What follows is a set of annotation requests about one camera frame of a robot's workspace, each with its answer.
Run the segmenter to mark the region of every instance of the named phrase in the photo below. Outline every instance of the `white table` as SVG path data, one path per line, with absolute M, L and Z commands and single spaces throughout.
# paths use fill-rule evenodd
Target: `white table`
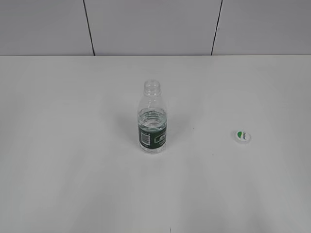
M 311 56 L 0 57 L 0 232 L 310 233 L 310 103 Z

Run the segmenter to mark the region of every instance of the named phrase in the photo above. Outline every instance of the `clear plastic bottle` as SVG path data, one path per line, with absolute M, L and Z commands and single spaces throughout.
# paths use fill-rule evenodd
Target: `clear plastic bottle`
M 167 110 L 161 96 L 160 83 L 148 80 L 138 106 L 140 147 L 148 153 L 159 153 L 166 142 Z

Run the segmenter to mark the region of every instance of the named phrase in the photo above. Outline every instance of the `bottle mouth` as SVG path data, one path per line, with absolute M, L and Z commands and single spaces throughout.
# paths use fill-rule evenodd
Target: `bottle mouth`
M 147 80 L 144 84 L 144 94 L 147 96 L 158 96 L 161 94 L 161 86 L 157 80 Z

